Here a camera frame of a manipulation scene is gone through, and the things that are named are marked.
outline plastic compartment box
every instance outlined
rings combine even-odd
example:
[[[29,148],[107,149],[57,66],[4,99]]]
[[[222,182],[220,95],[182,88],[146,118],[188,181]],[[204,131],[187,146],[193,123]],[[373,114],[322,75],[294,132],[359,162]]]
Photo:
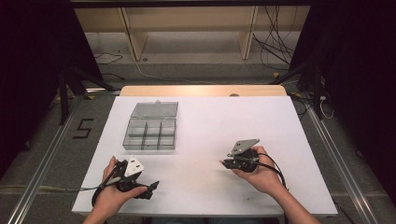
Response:
[[[137,103],[129,119],[123,146],[134,154],[175,151],[178,102]]]

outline electrical cable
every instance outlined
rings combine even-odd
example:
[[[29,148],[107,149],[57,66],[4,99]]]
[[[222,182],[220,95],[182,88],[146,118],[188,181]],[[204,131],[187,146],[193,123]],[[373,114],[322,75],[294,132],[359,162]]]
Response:
[[[278,26],[277,26],[277,18],[279,15],[279,6],[275,7],[275,10],[273,11],[273,17],[270,16],[267,7],[264,7],[265,12],[267,13],[268,19],[271,22],[271,30],[270,30],[270,34],[268,35],[266,41],[268,40],[269,36],[272,37],[272,39],[279,45],[279,48],[282,49],[285,48],[285,51],[289,54],[289,56],[291,57],[291,54],[289,53],[289,48],[286,47],[285,43],[283,42],[282,38],[280,38],[279,35],[279,30],[278,30]],[[273,35],[273,31],[276,33],[277,38],[274,37]],[[281,50],[282,56],[284,57],[285,61],[286,61],[286,56],[285,56],[285,51]]]
[[[80,188],[80,189],[70,189],[70,188],[56,188],[53,186],[45,186],[42,185],[40,187],[38,187],[38,192],[80,192],[80,191],[84,191],[84,190],[91,190],[91,189],[97,189],[98,187],[95,188]],[[0,186],[0,189],[8,189],[8,191],[18,191],[18,190],[25,190],[26,186],[24,185],[7,185],[7,186]]]
[[[324,101],[324,100],[321,100],[321,101],[320,101],[320,110],[321,110],[323,116],[324,116],[326,119],[332,119],[332,117],[334,117],[334,110],[332,111],[332,115],[329,116],[329,117],[327,117],[326,113],[323,111],[323,108],[322,108],[323,101]]]
[[[274,159],[272,159],[268,154],[265,154],[265,153],[258,153],[258,155],[259,155],[259,156],[260,156],[260,155],[266,156],[266,157],[268,157],[268,159],[270,159],[270,160],[274,163],[274,165],[276,166],[277,169],[274,168],[274,167],[272,167],[272,166],[270,166],[270,165],[267,165],[267,164],[264,164],[264,163],[261,163],[261,162],[257,162],[260,166],[263,166],[263,167],[265,167],[265,168],[268,168],[268,169],[274,171],[275,173],[277,173],[277,174],[280,176],[280,179],[281,179],[281,181],[282,181],[283,187],[285,187],[285,189],[286,189],[285,177],[283,176],[282,171],[280,170],[279,166],[276,164],[276,162],[274,161]]]
[[[300,116],[299,119],[302,120],[303,117],[305,116],[305,114],[308,112],[310,106],[313,104],[313,99],[300,97],[300,96],[297,95],[297,93],[287,92],[287,95],[290,97],[290,99],[292,101],[299,102],[299,103],[301,103],[303,105],[304,111],[301,112],[301,113],[297,112],[297,115]]]
[[[116,62],[116,61],[118,61],[118,60],[120,60],[120,59],[122,58],[122,55],[120,55],[120,54],[112,54],[112,53],[104,52],[104,53],[99,54],[98,56],[95,56],[95,59],[100,58],[100,57],[102,57],[102,56],[105,55],[105,54],[108,54],[108,55],[111,55],[111,56],[118,56],[119,58],[117,58],[117,59],[115,59],[115,60],[113,60],[113,61],[111,61],[111,62],[109,62],[109,63],[99,63],[99,64],[110,64],[110,63],[114,63],[114,62]]]
[[[119,75],[116,75],[114,73],[102,73],[103,76],[113,76],[113,77],[118,77],[121,80],[125,80],[125,77],[120,77]]]
[[[299,80],[284,82],[284,83],[282,83],[281,85],[282,85],[282,86],[284,86],[284,85],[289,85],[289,84],[291,84],[291,83],[298,82],[298,81],[299,81]]]
[[[157,79],[165,80],[165,81],[186,81],[186,82],[192,82],[192,83],[196,82],[196,83],[205,83],[205,84],[219,85],[218,83],[210,82],[210,81],[193,81],[193,80],[188,80],[188,79],[184,79],[184,78],[165,78],[165,77],[155,77],[155,76],[151,76],[151,75],[146,75],[146,74],[143,74],[142,70],[140,70],[140,66],[136,62],[136,60],[133,60],[133,61],[136,64],[137,70],[139,71],[139,73],[140,73],[140,75],[142,77],[157,78]]]
[[[282,58],[279,57],[277,54],[275,54],[273,51],[271,51],[270,49],[268,49],[266,46],[270,46],[269,44],[266,44],[266,43],[264,43],[264,42],[261,42],[255,35],[253,35],[253,38],[254,38],[254,39],[259,43],[259,45],[262,47],[262,51],[265,49],[267,52],[269,52],[269,53],[271,53],[272,55],[274,55],[275,57],[277,57],[277,58],[278,58],[280,61],[282,61],[283,63],[289,64],[288,61],[286,61],[285,59],[282,59]]]
[[[297,18],[297,9],[298,9],[298,7],[296,7],[296,10],[294,11],[293,23],[291,24],[291,27],[290,27],[289,32],[288,32],[288,33],[286,34],[286,36],[283,38],[283,41],[285,41],[286,38],[288,38],[288,36],[290,35],[291,31],[293,30],[293,26],[294,26],[294,23],[296,22],[296,18]]]

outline table surface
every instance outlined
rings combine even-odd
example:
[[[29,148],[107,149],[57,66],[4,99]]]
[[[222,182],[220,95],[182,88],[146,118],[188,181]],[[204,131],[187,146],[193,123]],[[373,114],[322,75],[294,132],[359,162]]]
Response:
[[[286,96],[279,85],[125,86],[120,96]]]
[[[280,166],[290,192],[316,216],[337,211],[301,123],[288,96],[117,97],[82,187],[97,186],[112,155],[132,154],[122,146],[129,117],[140,102],[178,102],[177,142],[172,155],[135,155],[145,166],[142,184],[160,181],[151,200],[131,200],[119,214],[146,217],[281,217],[268,195],[225,169],[237,140],[259,138]],[[88,214],[92,191],[78,194],[75,213]]]

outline black cable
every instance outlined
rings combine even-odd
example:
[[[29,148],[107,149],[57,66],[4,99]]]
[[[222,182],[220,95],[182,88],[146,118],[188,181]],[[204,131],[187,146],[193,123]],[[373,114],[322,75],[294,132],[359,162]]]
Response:
[[[116,75],[114,73],[102,73],[103,76],[113,76],[113,77],[118,77],[121,80],[125,80],[125,77],[120,77],[119,75]]]
[[[101,54],[99,54],[98,56],[95,56],[95,58],[99,58],[99,57],[101,57],[101,56],[104,55],[104,54],[108,54],[108,55],[111,55],[111,56],[118,56],[119,58],[117,58],[117,59],[115,59],[115,60],[113,60],[113,61],[111,61],[111,62],[109,62],[109,63],[99,63],[99,64],[110,64],[110,63],[114,63],[114,62],[116,62],[116,61],[118,61],[119,59],[122,58],[122,55],[120,55],[120,54],[112,54],[112,53],[107,53],[107,52],[101,53]]]
[[[289,56],[291,57],[291,54],[288,52],[288,49],[289,49],[289,48],[286,47],[285,43],[283,43],[282,38],[280,38],[279,31],[278,31],[278,27],[277,27],[277,17],[278,17],[278,15],[279,15],[279,7],[276,7],[275,10],[274,10],[274,12],[275,12],[275,18],[271,18],[271,17],[270,17],[267,7],[265,7],[265,12],[267,13],[268,19],[269,19],[270,22],[271,22],[270,34],[268,35],[267,39],[265,40],[265,43],[266,43],[266,41],[268,40],[269,36],[271,36],[271,37],[273,38],[273,40],[279,45],[279,47],[280,47],[281,49],[282,49],[282,46],[283,46],[283,48],[285,48],[285,51],[286,51],[286,52],[289,54]],[[273,31],[274,31],[274,32],[276,33],[276,35],[277,35],[277,40],[276,40],[276,38],[275,38],[274,35],[273,35]],[[285,59],[285,61],[286,61],[285,51],[282,50],[281,53],[282,53],[282,56],[284,57],[284,59]]]
[[[259,45],[262,47],[262,50],[263,50],[263,49],[267,50],[267,52],[270,52],[272,55],[276,56],[280,61],[282,61],[282,62],[284,62],[284,63],[286,63],[286,64],[289,64],[288,61],[286,61],[285,59],[282,59],[282,58],[279,57],[277,54],[275,54],[273,51],[271,51],[270,49],[268,49],[268,48],[266,47],[266,45],[268,45],[268,44],[261,42],[259,39],[257,39],[257,37],[255,37],[255,40],[256,40],[256,41],[259,43]]]
[[[309,107],[314,103],[313,99],[300,97],[297,95],[297,93],[292,93],[292,92],[287,92],[287,95],[290,97],[292,101],[299,102],[303,105],[304,111],[301,113],[297,112],[297,115],[300,116],[299,119],[302,120],[305,114],[308,112]]]
[[[270,165],[267,165],[267,164],[264,164],[264,163],[261,163],[261,162],[256,161],[257,164],[259,164],[260,166],[266,167],[266,168],[268,168],[268,169],[274,171],[275,173],[277,173],[277,174],[280,176],[280,179],[281,179],[281,181],[282,181],[283,187],[285,187],[285,189],[287,189],[287,188],[286,188],[285,177],[283,176],[282,171],[280,170],[279,166],[276,164],[276,162],[274,161],[274,159],[272,159],[268,154],[265,154],[265,153],[258,153],[258,155],[259,155],[259,156],[260,156],[260,155],[264,155],[264,156],[268,157],[268,159],[270,159],[270,160],[274,163],[274,165],[276,166],[277,169],[274,168],[274,167],[272,167],[272,166],[270,166]],[[284,216],[284,218],[285,218],[285,223],[286,223],[286,224],[289,224],[289,219],[288,219],[288,217],[286,216],[286,214],[284,214],[283,216]]]
[[[288,68],[275,68],[275,67],[272,67],[272,66],[270,66],[270,65],[268,65],[268,64],[265,64],[265,62],[262,60],[262,65],[264,65],[265,67],[267,67],[267,68],[271,68],[271,69],[274,69],[274,70],[282,70],[282,71],[289,71],[289,69]]]
[[[110,172],[110,174],[106,177],[106,179],[96,188],[96,191],[95,191],[95,193],[94,193],[93,196],[92,196],[92,201],[91,201],[92,206],[95,205],[96,199],[97,199],[97,197],[99,196],[99,194],[102,192],[102,190],[103,190],[105,187],[107,187],[107,182],[108,182],[108,180],[111,178],[111,176],[114,175],[114,173],[116,173],[116,171],[117,171],[118,169],[120,169],[120,167],[121,167],[123,164],[124,164],[124,161],[119,161],[119,162],[117,162],[116,166],[114,166],[113,170],[112,170],[112,171]]]
[[[296,22],[296,18],[297,18],[297,9],[298,9],[298,7],[296,7],[296,10],[294,11],[294,19],[293,19],[293,23],[291,24],[291,27],[290,27],[290,30],[289,30],[289,32],[286,34],[286,36],[283,38],[283,41],[285,41],[286,40],[286,38],[288,38],[288,36],[289,36],[289,34],[291,33],[291,31],[293,30],[293,26],[294,26],[294,23]]]
[[[95,187],[95,188],[80,188],[79,191],[92,190],[92,189],[97,189],[97,188],[99,188],[99,186]]]
[[[262,46],[263,48],[272,48],[272,49],[276,49],[278,51],[282,51],[283,49],[279,49],[277,47],[274,47],[270,44],[264,43],[262,41],[259,40],[259,38],[257,38],[257,36],[255,34],[253,34],[253,38],[260,44],[260,46]]]

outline hand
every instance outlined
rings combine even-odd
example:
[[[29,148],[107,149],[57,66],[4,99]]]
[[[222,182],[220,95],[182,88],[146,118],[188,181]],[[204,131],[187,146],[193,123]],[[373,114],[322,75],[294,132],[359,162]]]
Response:
[[[267,154],[263,147],[252,147],[252,149],[256,150],[259,154]],[[259,155],[259,162],[274,167],[274,163],[265,155]],[[245,173],[238,169],[233,169],[233,173],[245,179],[256,190],[262,193],[272,195],[274,190],[284,188],[277,173],[260,165],[252,173]]]
[[[103,172],[104,181],[110,175],[117,160],[113,156],[110,163]],[[84,223],[101,223],[103,224],[109,217],[117,214],[122,205],[133,197],[145,192],[147,187],[139,187],[127,192],[119,191],[114,185],[105,187],[96,199],[95,206],[85,219]]]
[[[267,154],[263,147],[252,147],[252,149],[259,154]],[[265,155],[259,155],[259,162],[274,167],[274,163]],[[291,223],[319,223],[282,185],[277,173],[274,171],[259,165],[252,173],[245,173],[237,169],[233,170],[233,172],[239,177],[246,179],[256,190],[273,197],[285,211]]]

